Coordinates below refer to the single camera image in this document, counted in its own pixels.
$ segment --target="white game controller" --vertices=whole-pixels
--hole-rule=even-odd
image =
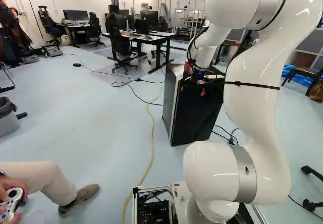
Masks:
[[[8,201],[0,204],[5,211],[0,216],[0,224],[9,223],[15,216],[15,212],[23,202],[24,190],[21,188],[11,188],[7,190]]]

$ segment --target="trash can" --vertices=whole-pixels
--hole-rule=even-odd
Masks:
[[[0,137],[19,129],[17,107],[7,97],[0,97]]]

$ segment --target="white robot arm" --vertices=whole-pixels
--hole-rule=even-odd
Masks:
[[[184,154],[186,183],[202,214],[222,223],[239,202],[275,204],[290,190],[289,167],[279,144],[275,114],[278,89],[288,57],[316,27],[321,0],[206,0],[209,28],[189,44],[194,71],[209,67],[230,30],[258,30],[259,42],[236,57],[226,74],[224,106],[246,143],[200,141]]]

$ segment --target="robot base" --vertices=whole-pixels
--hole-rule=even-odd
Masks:
[[[161,202],[147,202],[155,196],[159,196],[162,193],[170,193],[172,196],[169,201],[164,200],[162,203],[168,206],[164,209],[160,208]],[[252,206],[255,214],[259,218],[261,224],[267,224],[262,213],[255,206]],[[162,224],[213,224],[213,222],[206,219],[198,209],[196,201],[192,198],[192,194],[189,191],[185,181],[179,181],[167,186],[160,187],[134,187],[132,196],[132,224],[141,224],[142,213],[149,216],[144,220],[145,224],[155,223],[157,220]],[[165,212],[168,212],[168,218],[165,218]],[[252,217],[250,216],[246,206],[240,204],[236,215],[226,222],[227,224],[254,224]]]

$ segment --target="hand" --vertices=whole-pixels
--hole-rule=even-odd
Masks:
[[[0,208],[0,213],[3,213],[5,211],[4,208]],[[19,224],[21,220],[21,213],[15,213],[15,217],[9,222],[9,224]]]
[[[27,200],[27,196],[28,196],[27,185],[25,185],[20,181],[10,179],[6,176],[0,176],[0,199],[4,202],[7,202],[9,197],[7,195],[6,190],[10,188],[15,188],[15,187],[19,187],[24,190],[23,200]]]

